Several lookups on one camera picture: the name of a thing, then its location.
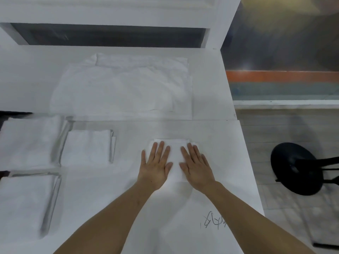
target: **white towel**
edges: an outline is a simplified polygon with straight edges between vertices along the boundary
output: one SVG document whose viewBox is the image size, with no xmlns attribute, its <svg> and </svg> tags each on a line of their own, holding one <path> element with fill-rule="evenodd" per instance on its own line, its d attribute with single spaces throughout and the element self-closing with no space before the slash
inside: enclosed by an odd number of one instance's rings
<svg viewBox="0 0 339 254">
<path fill-rule="evenodd" d="M 0 242 L 42 237 L 41 226 L 56 176 L 3 177 L 0 180 Z"/>
<path fill-rule="evenodd" d="M 96 54 L 70 64 L 50 110 L 76 116 L 192 119 L 186 58 Z"/>
<path fill-rule="evenodd" d="M 0 131 L 0 167 L 2 170 L 54 168 L 57 140 L 61 135 L 61 117 L 9 119 Z"/>
<path fill-rule="evenodd" d="M 61 155 L 62 166 L 110 165 L 112 132 L 74 130 L 68 133 Z"/>
<path fill-rule="evenodd" d="M 170 151 L 170 154 L 168 156 L 167 163 L 173 162 L 173 166 L 171 168 L 170 173 L 168 174 L 166 183 L 187 182 L 186 176 L 179 166 L 180 162 L 185 162 L 185 159 L 181 154 L 180 147 L 184 146 L 185 149 L 188 152 L 187 144 L 190 141 L 187 140 L 187 139 L 154 139 L 153 141 L 150 142 L 148 148 L 146 149 L 146 158 L 147 159 L 150 155 L 150 151 L 152 149 L 153 144 L 155 142 L 157 142 L 158 147 L 159 147 L 159 143 L 161 141 L 165 142 L 165 146 L 171 147 L 171 151 Z"/>
</svg>

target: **finger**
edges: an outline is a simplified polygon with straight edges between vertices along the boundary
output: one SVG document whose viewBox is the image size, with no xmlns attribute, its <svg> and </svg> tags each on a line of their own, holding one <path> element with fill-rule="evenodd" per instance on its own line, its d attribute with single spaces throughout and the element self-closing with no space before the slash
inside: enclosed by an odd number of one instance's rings
<svg viewBox="0 0 339 254">
<path fill-rule="evenodd" d="M 192 161 L 191 156 L 187 153 L 185 147 L 184 147 L 184 146 L 181 146 L 180 150 L 181 150 L 181 154 L 182 154 L 182 156 L 184 157 L 186 163 L 187 163 L 189 166 L 192 166 L 192 165 L 194 164 L 194 162 Z"/>
<path fill-rule="evenodd" d="M 160 164 L 160 166 L 161 166 L 162 168 L 165 166 L 165 164 L 166 164 L 166 162 L 167 162 L 168 155 L 169 155 L 170 151 L 171 151 L 171 147 L 170 147 L 170 146 L 167 146 L 167 147 L 165 148 L 164 155 L 162 156 L 162 158 L 161 158 L 161 160 L 160 160 L 160 162 L 159 162 L 159 164 Z"/>
<path fill-rule="evenodd" d="M 146 151 L 142 150 L 141 152 L 141 164 L 144 165 L 146 164 Z"/>
<path fill-rule="evenodd" d="M 210 167 L 210 164 L 208 163 L 208 161 L 207 161 L 205 155 L 202 154 L 201 157 L 202 157 L 202 160 L 204 161 L 205 165 L 208 166 L 208 167 Z"/>
<path fill-rule="evenodd" d="M 203 163 L 204 161 L 203 161 L 202 158 L 201 158 L 201 154 L 200 154 L 200 152 L 199 152 L 198 147 L 197 147 L 196 145 L 193 145 L 193 149 L 194 149 L 195 154 L 196 154 L 197 157 L 198 157 L 198 160 L 199 160 L 201 163 Z"/>
<path fill-rule="evenodd" d="M 193 149 L 192 144 L 191 144 L 191 143 L 188 143 L 188 144 L 187 144 L 187 148 L 188 148 L 188 150 L 189 150 L 189 154 L 190 154 L 190 156 L 191 156 L 193 162 L 194 162 L 194 163 L 198 163 L 199 160 L 198 160 L 197 155 L 195 154 L 195 151 L 194 151 L 194 149 Z"/>
<path fill-rule="evenodd" d="M 150 156 L 148 158 L 148 163 L 152 162 L 154 160 L 154 155 L 155 155 L 155 151 L 157 150 L 157 146 L 158 146 L 158 143 L 155 142 L 152 146 L 152 149 L 150 151 Z"/>
<path fill-rule="evenodd" d="M 173 162 L 169 162 L 165 166 L 165 178 L 166 179 L 167 179 L 168 173 L 171 170 L 172 166 L 173 166 Z"/>
<path fill-rule="evenodd" d="M 158 151 L 157 153 L 155 154 L 155 157 L 154 157 L 154 161 L 156 163 L 159 162 L 160 158 L 161 158 L 161 154 L 162 154 L 162 151 L 164 149 L 164 145 L 165 145 L 165 142 L 164 141 L 161 141 L 160 144 L 159 144 L 159 148 L 158 148 Z"/>
<path fill-rule="evenodd" d="M 179 163 L 179 166 L 181 168 L 181 170 L 184 172 L 185 176 L 188 177 L 189 176 L 189 167 L 187 166 L 187 163 Z"/>
</svg>

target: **hand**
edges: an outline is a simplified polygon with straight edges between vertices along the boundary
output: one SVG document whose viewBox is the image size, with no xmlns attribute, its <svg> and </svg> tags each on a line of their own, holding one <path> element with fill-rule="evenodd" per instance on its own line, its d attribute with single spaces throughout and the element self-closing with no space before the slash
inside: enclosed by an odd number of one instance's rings
<svg viewBox="0 0 339 254">
<path fill-rule="evenodd" d="M 181 153 L 186 163 L 180 163 L 180 167 L 186 175 L 187 181 L 199 192 L 204 191 L 206 185 L 215 182 L 212 169 L 204 154 L 200 154 L 196 145 L 191 143 L 187 145 L 189 154 L 184 147 L 181 147 Z"/>
<path fill-rule="evenodd" d="M 171 167 L 173 166 L 172 162 L 166 164 L 171 148 L 167 146 L 163 156 L 161 157 L 165 143 L 164 141 L 161 141 L 159 149 L 157 153 L 155 153 L 157 145 L 158 143 L 153 144 L 147 163 L 145 150 L 141 152 L 141 165 L 138 175 L 138 181 L 150 184 L 154 191 L 162 187 L 167 179 Z"/>
</svg>

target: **left hand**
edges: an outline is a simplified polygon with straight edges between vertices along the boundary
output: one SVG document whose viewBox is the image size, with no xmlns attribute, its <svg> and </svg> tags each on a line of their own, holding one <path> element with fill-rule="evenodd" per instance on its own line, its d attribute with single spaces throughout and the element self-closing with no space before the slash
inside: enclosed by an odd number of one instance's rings
<svg viewBox="0 0 339 254">
<path fill-rule="evenodd" d="M 146 162 L 146 152 L 141 152 L 141 165 L 138 175 L 138 181 L 149 184 L 153 190 L 158 190 L 165 183 L 168 173 L 173 166 L 173 163 L 167 163 L 167 158 L 171 148 L 166 147 L 163 156 L 161 157 L 164 149 L 164 141 L 161 141 L 157 150 L 158 143 L 154 143 L 148 161 Z"/>
</svg>

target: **forearm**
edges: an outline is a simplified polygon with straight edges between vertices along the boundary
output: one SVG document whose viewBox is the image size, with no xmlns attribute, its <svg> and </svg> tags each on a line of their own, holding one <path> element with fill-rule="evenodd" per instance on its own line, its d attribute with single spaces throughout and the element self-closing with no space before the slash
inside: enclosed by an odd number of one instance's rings
<svg viewBox="0 0 339 254">
<path fill-rule="evenodd" d="M 85 222 L 55 254 L 120 253 L 135 218 L 152 193 L 151 186 L 136 182 Z"/>
<path fill-rule="evenodd" d="M 314 253 L 288 232 L 262 216 L 219 182 L 206 186 L 211 200 L 235 236 L 244 254 Z"/>
</svg>

